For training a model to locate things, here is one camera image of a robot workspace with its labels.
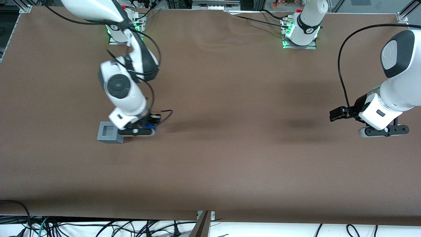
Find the wire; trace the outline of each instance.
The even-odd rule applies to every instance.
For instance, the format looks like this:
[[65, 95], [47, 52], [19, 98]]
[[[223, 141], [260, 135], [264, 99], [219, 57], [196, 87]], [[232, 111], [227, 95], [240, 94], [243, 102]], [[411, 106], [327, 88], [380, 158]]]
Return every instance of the wire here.
[[357, 236], [358, 237], [360, 237], [360, 234], [358, 233], [358, 231], [357, 231], [357, 229], [355, 228], [355, 226], [353, 226], [353, 225], [351, 225], [351, 224], [347, 224], [346, 225], [346, 231], [347, 231], [347, 233], [348, 233], [348, 235], [350, 236], [350, 237], [354, 237], [350, 232], [349, 232], [349, 227], [352, 227], [353, 229], [354, 229], [354, 231], [355, 231], [355, 233], [357, 233]]
[[98, 237], [99, 236], [99, 234], [101, 233], [101, 232], [103, 232], [107, 227], [109, 227], [110, 225], [112, 225], [113, 223], [114, 223], [115, 221], [110, 221], [108, 224], [106, 224], [105, 226], [103, 226], [100, 230], [99, 230], [99, 232], [95, 235], [95, 237]]
[[319, 228], [317, 228], [317, 231], [314, 237], [317, 237], [319, 235], [319, 231], [320, 231], [320, 228], [322, 228], [322, 225], [323, 223], [319, 225]]
[[151, 234], [151, 235], [153, 235], [153, 234], [155, 234], [156, 232], [162, 231], [162, 230], [164, 230], [164, 229], [166, 229], [166, 228], [168, 228], [168, 227], [172, 227], [172, 226], [175, 226], [175, 225], [192, 224], [192, 223], [196, 223], [196, 221], [186, 221], [186, 222], [180, 222], [180, 223], [176, 223], [176, 224], [171, 224], [171, 225], [168, 225], [168, 226], [161, 227], [161, 228], [159, 228], [159, 229], [157, 229], [157, 230], [154, 230], [154, 231], [152, 231], [150, 234]]
[[61, 17], [61, 18], [63, 18], [63, 19], [65, 19], [66, 21], [70, 21], [70, 22], [73, 22], [73, 23], [76, 23], [76, 24], [82, 24], [82, 25], [104, 25], [105, 23], [99, 23], [99, 22], [95, 22], [95, 23], [91, 23], [91, 22], [78, 22], [78, 21], [75, 21], [75, 20], [72, 20], [72, 19], [69, 19], [69, 18], [67, 18], [67, 17], [65, 17], [65, 16], [63, 16], [63, 15], [61, 15], [61, 14], [59, 14], [59, 13], [57, 13], [56, 11], [54, 11], [53, 9], [51, 9], [49, 6], [47, 6], [46, 4], [45, 4], [45, 1], [43, 1], [43, 4], [44, 4], [44, 6], [50, 11], [50, 12], [52, 12], [52, 13], [54, 13], [54, 14], [56, 14], [56, 15], [58, 15], [59, 17]]
[[38, 232], [38, 237], [41, 237], [41, 232], [42, 232], [42, 229], [43, 229], [43, 227], [44, 227], [44, 225], [45, 225], [45, 222], [47, 221], [47, 219], [48, 219], [48, 216], [47, 217], [45, 217], [45, 219], [43, 220], [43, 222], [41, 223], [41, 226], [40, 226], [40, 231]]
[[145, 36], [146, 38], [148, 38], [150, 41], [152, 41], [152, 43], [154, 44], [155, 48], [156, 48], [156, 49], [157, 49], [157, 51], [158, 51], [158, 57], [159, 57], [159, 58], [158, 58], [158, 67], [159, 67], [159, 66], [161, 66], [162, 54], [161, 54], [161, 49], [159, 48], [159, 46], [158, 46], [157, 42], [155, 42], [155, 40], [154, 40], [154, 39], [152, 39], [149, 35], [147, 35], [147, 34], [145, 34], [145, 33], [141, 32], [141, 31], [138, 31], [138, 30], [136, 30], [136, 29], [134, 29], [134, 28], [129, 28], [129, 30], [130, 30], [130, 31], [132, 31], [132, 32], [139, 33], [139, 34], [141, 34], [141, 35]]
[[245, 17], [245, 16], [237, 16], [237, 15], [235, 15], [235, 16], [236, 16], [236, 17], [243, 18], [243, 19], [247, 19], [247, 20], [255, 21], [255, 22], [260, 22], [260, 23], [264, 23], [264, 24], [268, 24], [268, 25], [278, 26], [278, 27], [281, 27], [281, 28], [288, 28], [287, 26], [278, 25], [278, 24], [273, 24], [273, 23], [264, 22], [264, 21], [259, 21], [259, 20], [252, 19], [252, 18], [248, 18], [248, 17]]
[[355, 34], [357, 34], [358, 32], [361, 32], [363, 30], [367, 30], [367, 29], [371, 29], [371, 28], [375, 28], [375, 27], [412, 27], [412, 28], [418, 28], [421, 29], [420, 25], [413, 25], [413, 24], [408, 24], [408, 25], [400, 25], [400, 24], [376, 24], [376, 25], [370, 25], [370, 26], [366, 26], [363, 27], [359, 30], [354, 31], [352, 34], [350, 34], [342, 43], [341, 48], [339, 49], [339, 54], [338, 54], [338, 74], [339, 74], [339, 80], [341, 80], [341, 85], [342, 85], [342, 89], [344, 90], [344, 95], [345, 95], [345, 101], [346, 101], [346, 105], [348, 107], [348, 112], [349, 114], [351, 114], [351, 117], [354, 118], [357, 121], [363, 122], [361, 119], [357, 118], [357, 116], [354, 114], [354, 112], [351, 110], [351, 106], [349, 105], [349, 100], [348, 100], [348, 94], [346, 93], [346, 88], [345, 88], [345, 84], [344, 84], [344, 80], [342, 79], [342, 73], [341, 73], [341, 55], [342, 55], [342, 49], [345, 46], [345, 43]]
[[[358, 233], [358, 231], [357, 231], [357, 229], [355, 228], [355, 226], [353, 226], [353, 225], [351, 225], [351, 224], [347, 224], [346, 225], [346, 231], [347, 231], [347, 233], [348, 233], [348, 235], [350, 236], [350, 237], [355, 237], [355, 236], [353, 236], [350, 232], [349, 232], [349, 227], [352, 227], [353, 229], [354, 229], [354, 231], [355, 231], [355, 233], [357, 233], [357, 236], [358, 237], [360, 237], [360, 234]], [[376, 225], [375, 226], [375, 228], [374, 228], [374, 237], [376, 237], [377, 236], [377, 229], [378, 229], [378, 225]]]
[[130, 70], [130, 69], [128, 69], [127, 68], [127, 66], [126, 65], [124, 65], [122, 62], [120, 62], [120, 61], [118, 61], [118, 59], [117, 59], [117, 57], [110, 51], [110, 50], [108, 50], [107, 49], [107, 52], [108, 52], [108, 54], [114, 59], [114, 61], [115, 62], [117, 62], [118, 64], [120, 64], [121, 66], [123, 66], [127, 71], [129, 71], [129, 72], [133, 72], [133, 73], [135, 73], [135, 74], [137, 74], [137, 75], [149, 75], [149, 74], [153, 74], [153, 73], [155, 73], [155, 72], [157, 72], [158, 71], [158, 69], [155, 69], [155, 70], [152, 70], [152, 71], [150, 71], [150, 72], [147, 72], [147, 73], [139, 73], [139, 72], [136, 72], [136, 71], [133, 71], [133, 70]]
[[278, 20], [282, 20], [282, 18], [284, 18], [284, 17], [287, 17], [287, 16], [288, 16], [288, 15], [283, 16], [283, 17], [275, 16], [272, 12], [270, 12], [270, 11], [268, 11], [268, 10], [266, 10], [266, 9], [261, 9], [260, 11], [264, 11], [264, 12], [268, 13], [271, 17], [273, 17], [273, 18], [275, 18], [275, 19], [278, 19]]
[[21, 205], [24, 209], [25, 209], [25, 212], [26, 212], [26, 214], [27, 214], [27, 216], [28, 216], [28, 225], [29, 225], [29, 236], [31, 236], [31, 231], [32, 231], [32, 224], [31, 224], [31, 215], [29, 214], [29, 211], [28, 211], [28, 208], [23, 204], [23, 203], [21, 203], [21, 202], [19, 202], [19, 201], [15, 201], [15, 200], [10, 200], [10, 199], [5, 199], [5, 200], [0, 200], [0, 203], [2, 203], [2, 202], [12, 202], [12, 203], [16, 203], [16, 204], [19, 204], [19, 205]]
[[167, 121], [170, 117], [171, 117], [171, 115], [174, 113], [174, 111], [173, 110], [160, 110], [160, 113], [163, 113], [163, 112], [170, 112], [164, 119], [162, 119], [161, 120], [161, 122], [159, 122], [157, 125], [155, 125], [155, 126], [153, 126], [153, 127], [150, 127], [150, 128], [156, 128], [157, 126], [159, 126], [159, 125], [161, 125], [161, 124], [163, 124], [165, 121]]
[[135, 21], [137, 21], [137, 20], [140, 20], [140, 19], [142, 19], [142, 18], [144, 18], [145, 16], [147, 16], [148, 15], [148, 13], [152, 10], [152, 9], [154, 9], [153, 7], [151, 7], [143, 16], [141, 16], [141, 17], [138, 17], [138, 18], [135, 18], [134, 20]]
[[374, 227], [374, 237], [376, 237], [377, 236], [377, 229], [378, 229], [378, 225], [376, 225], [375, 227]]

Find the gray cube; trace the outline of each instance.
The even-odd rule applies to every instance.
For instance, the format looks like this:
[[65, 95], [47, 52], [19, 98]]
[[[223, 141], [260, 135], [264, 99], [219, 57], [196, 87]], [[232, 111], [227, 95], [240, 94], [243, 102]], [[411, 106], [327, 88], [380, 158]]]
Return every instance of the gray cube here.
[[117, 131], [118, 128], [112, 122], [100, 122], [96, 139], [103, 143], [122, 144], [124, 137], [118, 134]]

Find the white floor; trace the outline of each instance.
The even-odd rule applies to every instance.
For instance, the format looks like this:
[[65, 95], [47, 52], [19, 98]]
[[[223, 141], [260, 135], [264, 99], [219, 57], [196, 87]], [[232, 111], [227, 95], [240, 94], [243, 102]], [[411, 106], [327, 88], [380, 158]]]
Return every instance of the white floor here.
[[[106, 224], [107, 222], [95, 222], [95, 224]], [[134, 222], [135, 229], [139, 230], [146, 222]], [[154, 225], [151, 230], [172, 224], [173, 221], [160, 221]], [[188, 232], [193, 229], [194, 224], [180, 224], [179, 231], [181, 233]], [[213, 222], [210, 228], [209, 237], [220, 237], [228, 234], [227, 237], [314, 237], [319, 224], [272, 224], [272, 223], [240, 223], [240, 222]], [[374, 234], [374, 226], [371, 225], [355, 225], [360, 237], [372, 237]], [[22, 225], [0, 225], [0, 237], [16, 236], [21, 230]], [[95, 237], [101, 227], [80, 227], [80, 226], [63, 226], [63, 230], [70, 237]], [[112, 228], [106, 228], [99, 237], [110, 237]], [[166, 237], [167, 232], [158, 232], [155, 237]], [[129, 232], [120, 232], [116, 237], [130, 237]], [[377, 231], [378, 237], [419, 237], [421, 236], [421, 227], [418, 226], [379, 226]], [[324, 224], [319, 232], [318, 237], [348, 237], [346, 225], [341, 224]]]

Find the black circular joint cap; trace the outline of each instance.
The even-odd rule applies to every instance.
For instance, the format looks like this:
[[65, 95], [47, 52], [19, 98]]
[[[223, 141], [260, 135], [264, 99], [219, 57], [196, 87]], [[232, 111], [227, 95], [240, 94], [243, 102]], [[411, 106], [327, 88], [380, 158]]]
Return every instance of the black circular joint cap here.
[[130, 79], [123, 74], [112, 76], [107, 82], [108, 93], [115, 98], [122, 99], [129, 94]]

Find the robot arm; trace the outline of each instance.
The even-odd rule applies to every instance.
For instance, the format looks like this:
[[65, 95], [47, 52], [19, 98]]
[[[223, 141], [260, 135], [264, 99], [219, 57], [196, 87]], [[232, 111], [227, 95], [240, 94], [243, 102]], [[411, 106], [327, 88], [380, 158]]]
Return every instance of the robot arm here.
[[309, 45], [320, 30], [320, 23], [328, 11], [326, 0], [307, 0], [302, 12], [292, 15], [291, 30], [286, 32], [286, 37], [294, 44]]
[[[383, 136], [409, 132], [406, 125], [390, 123], [403, 112], [421, 105], [420, 64], [421, 30], [401, 31], [387, 42], [381, 51], [381, 65], [388, 79], [357, 99], [352, 111], [348, 111], [358, 114], [357, 118], [369, 125], [368, 129], [360, 129], [361, 136], [372, 137], [378, 132]], [[345, 118], [343, 109], [331, 111], [330, 120]]]
[[105, 22], [112, 30], [122, 32], [133, 51], [103, 62], [99, 81], [116, 107], [109, 119], [120, 130], [149, 115], [147, 102], [137, 83], [150, 81], [158, 73], [158, 61], [141, 37], [133, 33], [133, 22], [116, 0], [61, 0], [72, 14], [95, 22]]

